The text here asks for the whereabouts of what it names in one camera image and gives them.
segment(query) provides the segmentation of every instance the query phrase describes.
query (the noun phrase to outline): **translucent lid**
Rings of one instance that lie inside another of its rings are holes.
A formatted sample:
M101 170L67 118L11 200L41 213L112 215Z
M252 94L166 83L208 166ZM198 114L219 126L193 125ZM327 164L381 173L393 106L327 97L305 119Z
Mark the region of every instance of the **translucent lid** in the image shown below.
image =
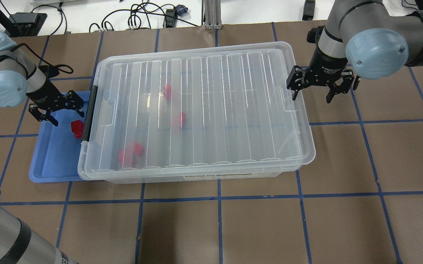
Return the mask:
M284 172L315 157L285 42L110 57L99 63L84 179Z

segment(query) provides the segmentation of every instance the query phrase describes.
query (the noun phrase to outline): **metal post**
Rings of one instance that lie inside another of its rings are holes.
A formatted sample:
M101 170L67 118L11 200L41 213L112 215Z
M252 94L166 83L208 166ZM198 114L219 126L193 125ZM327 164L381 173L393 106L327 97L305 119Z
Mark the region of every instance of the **metal post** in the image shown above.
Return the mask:
M205 8L205 28L221 29L221 0L203 0Z
M10 37L20 37L19 29L11 22L5 14L0 10L0 23L9 32Z

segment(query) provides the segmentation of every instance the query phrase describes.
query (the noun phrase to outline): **blue tray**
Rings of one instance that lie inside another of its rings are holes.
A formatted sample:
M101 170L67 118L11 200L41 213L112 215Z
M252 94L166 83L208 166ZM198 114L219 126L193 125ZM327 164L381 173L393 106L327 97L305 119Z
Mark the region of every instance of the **blue tray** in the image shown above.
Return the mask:
M91 92L76 92L84 100L84 114ZM77 175L77 161L81 151L81 139L71 132L71 122L81 120L73 110L52 113L59 125L43 121L35 146L29 178L32 182L70 182L83 180Z

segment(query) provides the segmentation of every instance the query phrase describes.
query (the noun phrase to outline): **tiled table surface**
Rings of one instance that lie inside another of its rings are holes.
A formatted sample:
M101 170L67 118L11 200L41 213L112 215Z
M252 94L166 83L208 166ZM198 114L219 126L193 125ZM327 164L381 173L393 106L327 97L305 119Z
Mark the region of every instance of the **tiled table surface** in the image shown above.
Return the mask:
M53 83L88 90L113 55L282 40L299 65L322 21L19 38L53 64ZM423 264L423 67L362 80L325 103L303 92L317 157L271 179L115 185L28 178L40 124L27 103L0 109L2 205L82 264Z

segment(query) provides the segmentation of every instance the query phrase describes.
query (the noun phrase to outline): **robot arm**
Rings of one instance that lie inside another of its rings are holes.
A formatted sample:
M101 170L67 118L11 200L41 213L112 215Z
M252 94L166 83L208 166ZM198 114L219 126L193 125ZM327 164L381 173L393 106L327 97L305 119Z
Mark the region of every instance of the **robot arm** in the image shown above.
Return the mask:
M329 87L334 95L357 88L359 77L378 79L403 65L423 65L423 11L392 17L382 0L336 0L325 27L308 33L316 50L307 69L295 66L287 88L298 91L312 85ZM350 62L358 74L345 70Z
M61 109L75 110L81 117L84 101L73 91L62 95L50 82L48 69L42 72L7 35L0 32L0 107L14 107L21 104L25 97L34 103L29 112L38 120L46 120L57 126L51 112Z

